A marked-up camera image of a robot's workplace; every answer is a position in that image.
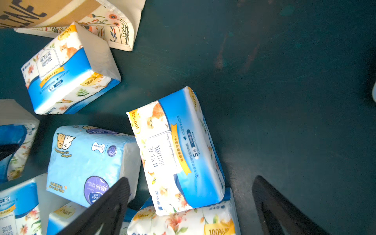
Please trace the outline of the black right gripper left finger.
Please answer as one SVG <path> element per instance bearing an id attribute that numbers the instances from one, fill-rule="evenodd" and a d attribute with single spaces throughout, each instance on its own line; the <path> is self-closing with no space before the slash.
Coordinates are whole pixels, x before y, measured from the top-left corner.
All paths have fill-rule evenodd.
<path id="1" fill-rule="evenodd" d="M 127 211 L 130 185 L 119 179 L 93 205 L 59 232 L 60 235 L 118 235 Z"/>

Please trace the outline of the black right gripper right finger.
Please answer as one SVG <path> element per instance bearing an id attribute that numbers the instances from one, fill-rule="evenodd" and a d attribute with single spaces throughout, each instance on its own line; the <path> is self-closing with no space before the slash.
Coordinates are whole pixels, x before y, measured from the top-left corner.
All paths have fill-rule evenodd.
<path id="1" fill-rule="evenodd" d="M 265 235 L 328 234 L 260 175 L 254 179 L 252 195 Z"/>

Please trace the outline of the floral tissue pack bottom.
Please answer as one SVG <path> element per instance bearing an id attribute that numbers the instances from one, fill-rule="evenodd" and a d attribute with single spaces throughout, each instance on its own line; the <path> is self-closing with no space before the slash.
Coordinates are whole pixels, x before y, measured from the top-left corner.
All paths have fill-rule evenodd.
<path id="1" fill-rule="evenodd" d="M 240 235 L 233 191 L 226 188 L 220 203 L 171 215 L 156 214 L 148 198 L 127 228 L 129 235 Z"/>

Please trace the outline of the cream floral canvas bag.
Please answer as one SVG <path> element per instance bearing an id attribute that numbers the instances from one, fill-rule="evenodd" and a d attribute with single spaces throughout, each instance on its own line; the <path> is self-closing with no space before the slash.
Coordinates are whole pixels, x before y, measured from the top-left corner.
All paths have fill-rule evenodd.
<path id="1" fill-rule="evenodd" d="M 145 0 L 1 1 L 1 28 L 54 38 L 72 22 L 108 42 L 113 49 L 134 48 Z"/>

